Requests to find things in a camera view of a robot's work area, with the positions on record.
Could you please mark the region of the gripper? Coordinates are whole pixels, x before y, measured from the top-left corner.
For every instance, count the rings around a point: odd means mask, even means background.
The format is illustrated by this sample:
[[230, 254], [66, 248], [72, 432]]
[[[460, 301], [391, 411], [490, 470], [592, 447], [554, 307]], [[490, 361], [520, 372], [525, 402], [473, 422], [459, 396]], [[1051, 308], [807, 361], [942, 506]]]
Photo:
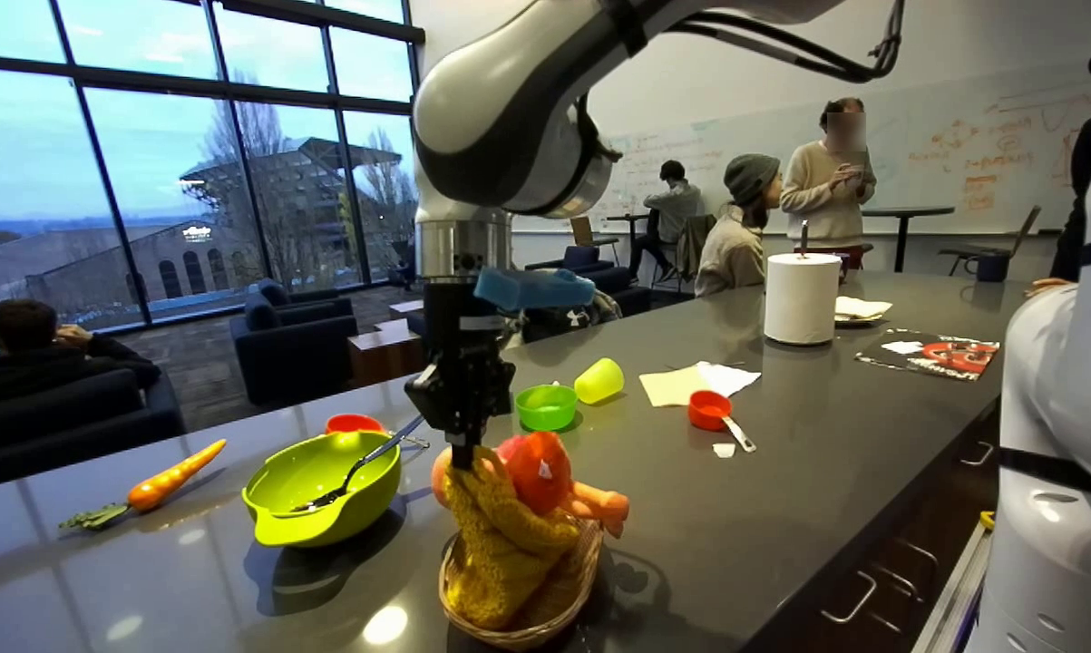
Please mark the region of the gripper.
[[451, 464], [471, 470], [476, 447], [491, 418], [511, 413], [511, 382], [516, 366], [502, 356], [505, 318], [490, 301], [475, 297], [473, 281], [424, 286], [425, 344], [434, 360], [405, 380], [405, 395], [418, 414], [449, 443]]

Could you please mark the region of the yellow knit plush toy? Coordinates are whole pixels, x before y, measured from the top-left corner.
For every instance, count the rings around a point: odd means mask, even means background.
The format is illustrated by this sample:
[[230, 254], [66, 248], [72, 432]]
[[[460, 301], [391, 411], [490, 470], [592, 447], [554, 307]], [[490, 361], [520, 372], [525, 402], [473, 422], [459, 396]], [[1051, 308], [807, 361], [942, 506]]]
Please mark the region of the yellow knit plush toy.
[[475, 447], [469, 470], [447, 467], [443, 492], [465, 552], [446, 584], [447, 607], [472, 627], [505, 629], [578, 545], [580, 529], [561, 510], [533, 512], [500, 456], [483, 446]]

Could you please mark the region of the green plastic cup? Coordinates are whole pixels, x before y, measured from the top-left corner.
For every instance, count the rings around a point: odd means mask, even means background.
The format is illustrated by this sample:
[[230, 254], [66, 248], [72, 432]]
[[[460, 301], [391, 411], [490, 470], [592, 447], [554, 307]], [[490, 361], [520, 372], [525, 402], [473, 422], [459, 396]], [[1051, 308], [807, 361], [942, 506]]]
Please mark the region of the green plastic cup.
[[535, 385], [515, 396], [521, 425], [532, 433], [560, 433], [577, 414], [578, 397], [566, 385]]

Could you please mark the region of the wooden side table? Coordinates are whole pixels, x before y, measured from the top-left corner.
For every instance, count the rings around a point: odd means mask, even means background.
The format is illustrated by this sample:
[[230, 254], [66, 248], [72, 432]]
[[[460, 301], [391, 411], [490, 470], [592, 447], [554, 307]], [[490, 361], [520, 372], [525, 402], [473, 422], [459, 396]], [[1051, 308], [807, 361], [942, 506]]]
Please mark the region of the wooden side table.
[[375, 331], [347, 339], [355, 387], [416, 375], [425, 368], [424, 342], [405, 318], [376, 324]]

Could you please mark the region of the orange plush toy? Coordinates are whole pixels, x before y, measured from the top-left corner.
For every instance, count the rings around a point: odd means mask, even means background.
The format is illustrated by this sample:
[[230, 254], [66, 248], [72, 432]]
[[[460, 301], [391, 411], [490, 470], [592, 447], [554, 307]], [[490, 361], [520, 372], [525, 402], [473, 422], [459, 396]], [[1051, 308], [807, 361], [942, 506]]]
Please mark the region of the orange plush toy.
[[463, 537], [484, 549], [566, 552], [583, 524], [619, 539], [630, 517], [623, 493], [571, 475], [570, 452], [555, 433], [515, 435], [495, 449], [480, 446], [470, 470], [453, 467], [453, 451], [446, 449], [434, 460], [432, 488]]

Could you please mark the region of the yellow-green plastic cup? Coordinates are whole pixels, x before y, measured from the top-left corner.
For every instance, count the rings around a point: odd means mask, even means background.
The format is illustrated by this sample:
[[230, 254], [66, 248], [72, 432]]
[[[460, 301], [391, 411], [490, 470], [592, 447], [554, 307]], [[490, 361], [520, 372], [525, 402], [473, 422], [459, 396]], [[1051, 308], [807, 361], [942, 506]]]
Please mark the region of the yellow-green plastic cup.
[[601, 358], [582, 372], [574, 380], [573, 389], [583, 404], [602, 404], [624, 389], [623, 368], [611, 358]]

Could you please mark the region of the wooden chair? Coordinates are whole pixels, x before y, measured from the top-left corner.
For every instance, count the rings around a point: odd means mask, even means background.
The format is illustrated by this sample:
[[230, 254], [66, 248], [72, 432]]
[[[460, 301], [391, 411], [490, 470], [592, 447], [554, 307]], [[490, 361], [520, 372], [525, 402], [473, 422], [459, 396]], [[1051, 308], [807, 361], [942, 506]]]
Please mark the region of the wooden chair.
[[570, 231], [574, 239], [574, 255], [566, 253], [570, 263], [577, 266], [604, 265], [609, 262], [600, 259], [600, 250], [611, 249], [611, 261], [614, 265], [619, 263], [618, 243], [614, 237], [594, 234], [589, 216], [579, 216], [570, 220]]

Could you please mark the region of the pale yellow paper napkin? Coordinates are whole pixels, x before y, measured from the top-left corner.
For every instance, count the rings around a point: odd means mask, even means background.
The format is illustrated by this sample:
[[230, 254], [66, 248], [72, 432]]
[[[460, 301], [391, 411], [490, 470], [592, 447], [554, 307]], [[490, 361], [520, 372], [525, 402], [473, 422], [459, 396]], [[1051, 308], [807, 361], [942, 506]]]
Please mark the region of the pale yellow paper napkin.
[[650, 406], [688, 406], [694, 394], [714, 389], [706, 375], [711, 367], [702, 361], [693, 366], [640, 375], [638, 380]]

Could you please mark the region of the wicker basket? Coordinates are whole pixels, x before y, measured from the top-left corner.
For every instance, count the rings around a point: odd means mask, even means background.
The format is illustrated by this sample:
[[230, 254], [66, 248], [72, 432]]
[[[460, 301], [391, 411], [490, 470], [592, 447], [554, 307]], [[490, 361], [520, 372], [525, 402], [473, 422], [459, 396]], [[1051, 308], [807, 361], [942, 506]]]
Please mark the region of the wicker basket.
[[523, 604], [509, 629], [480, 629], [464, 619], [447, 604], [447, 583], [459, 575], [467, 558], [467, 547], [457, 533], [446, 542], [440, 568], [440, 600], [449, 622], [476, 641], [508, 653], [533, 653], [544, 648], [577, 620], [590, 598], [599, 575], [600, 549], [604, 530], [599, 521], [577, 518], [580, 537], [573, 551], [559, 560], [546, 582]]

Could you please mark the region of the white paper napkin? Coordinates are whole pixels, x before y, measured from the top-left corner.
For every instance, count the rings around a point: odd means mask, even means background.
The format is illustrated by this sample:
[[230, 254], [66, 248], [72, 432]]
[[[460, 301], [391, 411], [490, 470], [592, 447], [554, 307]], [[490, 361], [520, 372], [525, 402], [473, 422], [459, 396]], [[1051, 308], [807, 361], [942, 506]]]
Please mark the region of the white paper napkin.
[[707, 361], [698, 361], [695, 368], [704, 384], [704, 389], [711, 390], [712, 394], [731, 397], [740, 390], [747, 388], [751, 384], [759, 380], [760, 372], [750, 372], [735, 366], [712, 364]]

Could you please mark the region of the paper towel roll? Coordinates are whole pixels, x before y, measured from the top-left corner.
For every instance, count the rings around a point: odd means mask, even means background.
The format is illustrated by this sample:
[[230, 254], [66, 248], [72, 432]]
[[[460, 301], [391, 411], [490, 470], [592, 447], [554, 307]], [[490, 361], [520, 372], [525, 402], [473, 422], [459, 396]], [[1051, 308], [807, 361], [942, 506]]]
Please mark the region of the paper towel roll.
[[765, 338], [786, 346], [826, 346], [835, 330], [841, 259], [782, 253], [766, 259]]

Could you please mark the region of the window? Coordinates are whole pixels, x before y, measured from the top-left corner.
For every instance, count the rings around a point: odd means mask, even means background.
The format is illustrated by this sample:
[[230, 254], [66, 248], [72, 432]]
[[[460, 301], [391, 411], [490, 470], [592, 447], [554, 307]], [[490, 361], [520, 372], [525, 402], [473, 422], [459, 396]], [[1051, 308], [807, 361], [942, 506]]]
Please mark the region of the window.
[[384, 285], [412, 0], [0, 0], [0, 302], [89, 330]]

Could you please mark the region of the dark sofa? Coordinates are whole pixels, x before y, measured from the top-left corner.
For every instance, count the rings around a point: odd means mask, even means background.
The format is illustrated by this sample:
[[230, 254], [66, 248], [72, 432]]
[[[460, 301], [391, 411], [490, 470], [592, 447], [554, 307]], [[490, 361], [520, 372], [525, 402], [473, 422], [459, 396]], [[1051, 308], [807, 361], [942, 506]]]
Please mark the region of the dark sofa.
[[0, 484], [185, 434], [171, 380], [105, 375], [0, 402]]

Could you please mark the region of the plate with napkin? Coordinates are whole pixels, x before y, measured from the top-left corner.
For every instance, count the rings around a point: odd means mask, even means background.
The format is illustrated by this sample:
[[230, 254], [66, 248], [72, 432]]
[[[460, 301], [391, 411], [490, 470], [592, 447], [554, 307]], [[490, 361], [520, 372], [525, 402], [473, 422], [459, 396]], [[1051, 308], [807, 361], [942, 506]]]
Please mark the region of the plate with napkin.
[[875, 324], [882, 322], [890, 309], [892, 309], [891, 302], [840, 295], [835, 301], [834, 322], [837, 326]]

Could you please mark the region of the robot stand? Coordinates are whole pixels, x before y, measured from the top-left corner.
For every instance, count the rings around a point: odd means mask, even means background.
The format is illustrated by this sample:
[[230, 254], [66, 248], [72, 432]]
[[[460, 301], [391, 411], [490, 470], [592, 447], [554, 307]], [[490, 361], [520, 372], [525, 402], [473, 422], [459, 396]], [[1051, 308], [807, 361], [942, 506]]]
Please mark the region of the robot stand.
[[980, 513], [978, 527], [957, 559], [946, 587], [931, 608], [928, 619], [910, 653], [966, 653], [978, 621], [986, 570], [990, 569], [992, 531], [996, 513]]

